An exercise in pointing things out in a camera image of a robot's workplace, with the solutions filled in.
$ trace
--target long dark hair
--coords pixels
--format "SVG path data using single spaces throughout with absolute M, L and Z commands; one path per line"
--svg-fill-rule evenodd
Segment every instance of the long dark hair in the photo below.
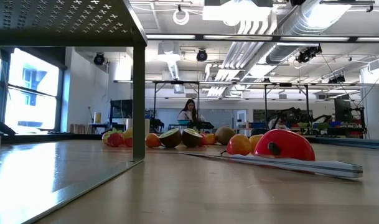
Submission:
M 196 113 L 195 101 L 193 99 L 189 99 L 187 101 L 187 103 L 185 104 L 184 109 L 182 109 L 181 112 L 188 111 L 188 105 L 189 105 L 189 103 L 193 103 L 194 104 L 194 109 L 192 110 L 192 119 L 193 119 L 194 122 L 196 122 L 197 121 L 197 113 Z

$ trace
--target shelf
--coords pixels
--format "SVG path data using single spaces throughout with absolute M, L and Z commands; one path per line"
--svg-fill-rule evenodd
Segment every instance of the shelf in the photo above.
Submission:
M 0 0 L 0 45 L 146 45 L 128 0 Z

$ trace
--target white wall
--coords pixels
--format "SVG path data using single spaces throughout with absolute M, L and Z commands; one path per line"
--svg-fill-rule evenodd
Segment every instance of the white wall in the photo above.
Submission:
M 89 106 L 92 113 L 101 112 L 104 123 L 108 120 L 110 99 L 130 98 L 130 84 L 113 83 L 107 73 L 76 53 L 74 47 L 67 47 L 65 64 L 68 70 L 64 76 L 61 131 L 69 131 L 70 124 L 90 123 Z
M 369 72 L 363 69 L 360 76 L 362 83 L 379 84 L 379 69 Z M 361 89 L 362 97 L 365 97 L 363 106 L 365 107 L 365 124 L 368 129 L 367 138 L 379 139 L 379 86 L 364 87 Z
M 186 93 L 193 93 L 194 91 L 186 87 Z M 183 94 L 172 94 L 173 89 L 161 89 L 157 92 L 157 97 L 185 97 Z M 268 97 L 279 98 L 276 96 L 278 94 L 268 94 Z M 146 97 L 152 98 L 154 96 L 153 89 L 146 89 Z M 246 96 L 252 98 L 262 98 L 263 95 L 257 96 Z M 185 106 L 186 100 L 172 100 L 172 99 L 157 99 L 156 108 L 169 108 L 169 109 L 182 109 Z M 153 99 L 146 99 L 145 107 L 148 109 L 153 109 Z M 302 101 L 272 101 L 268 100 L 267 105 L 269 110 L 282 110 L 290 107 L 300 108 L 306 110 L 306 102 Z M 231 110 L 247 110 L 248 121 L 253 121 L 253 110 L 263 110 L 265 109 L 264 100 L 240 100 L 240 101 L 227 101 L 227 100 L 213 100 L 205 101 L 200 100 L 200 110 L 201 109 L 231 109 Z M 334 113 L 334 101 L 310 101 L 309 109 L 312 110 L 313 116 L 316 118 L 320 115 L 332 115 Z
M 156 100 L 156 108 L 169 108 L 169 109 L 182 109 L 185 106 L 186 100 Z M 145 101 L 146 108 L 153 108 L 153 100 L 147 99 Z M 306 110 L 305 101 L 268 101 L 269 110 L 281 110 L 290 107 L 300 108 Z M 248 119 L 250 122 L 253 121 L 253 110 L 259 109 L 263 110 L 265 108 L 264 101 L 252 101 L 252 100 L 242 100 L 242 101 L 200 101 L 200 114 L 202 109 L 231 109 L 231 110 L 247 110 Z M 309 103 L 309 109 L 312 110 L 313 116 L 316 118 L 320 115 L 332 115 L 334 113 L 334 102 L 333 101 L 317 101 Z

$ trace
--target woman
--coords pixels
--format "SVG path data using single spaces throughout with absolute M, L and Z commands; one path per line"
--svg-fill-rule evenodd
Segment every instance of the woman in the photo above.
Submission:
M 278 118 L 275 118 L 275 119 L 272 119 L 271 121 L 269 121 L 268 127 L 270 130 L 272 130 L 272 129 L 283 129 L 283 130 L 290 131 L 290 129 L 288 127 L 286 127 L 285 122 L 286 122 L 286 116 L 281 115 Z
M 197 121 L 197 113 L 195 108 L 195 101 L 189 99 L 185 104 L 184 109 L 179 113 L 178 120 L 187 120 L 191 122 Z

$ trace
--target window frame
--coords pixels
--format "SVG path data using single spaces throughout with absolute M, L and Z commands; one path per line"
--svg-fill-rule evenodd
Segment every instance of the window frame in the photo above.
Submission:
M 33 57 L 37 57 L 41 60 L 44 60 L 47 63 L 50 63 L 54 66 L 56 66 L 59 69 L 58 73 L 58 91 L 57 91 L 57 96 L 53 96 L 50 94 L 42 93 L 37 90 L 32 90 L 30 88 L 22 87 L 22 86 L 17 86 L 17 85 L 12 85 L 9 84 L 9 67 L 11 64 L 11 54 L 13 54 L 15 47 L 2 47 L 1 48 L 1 69 L 0 69 L 0 121 L 5 123 L 5 115 L 6 115 L 6 107 L 7 107 L 7 98 L 8 98 L 8 89 L 15 89 L 19 91 L 23 91 L 26 93 L 31 93 L 34 95 L 40 95 L 40 96 L 49 96 L 52 98 L 55 98 L 57 105 L 55 107 L 55 125 L 53 129 L 42 129 L 39 128 L 41 131 L 60 131 L 60 119 L 61 119 L 61 109 L 62 109 L 62 90 L 63 90 L 63 75 L 64 75 L 64 69 L 65 67 L 61 68 L 58 65 L 54 63 L 48 62 L 48 60 L 42 59 L 42 57 L 39 57 L 38 54 L 34 55 L 32 54 L 29 50 L 19 48 L 21 51 L 24 51 Z

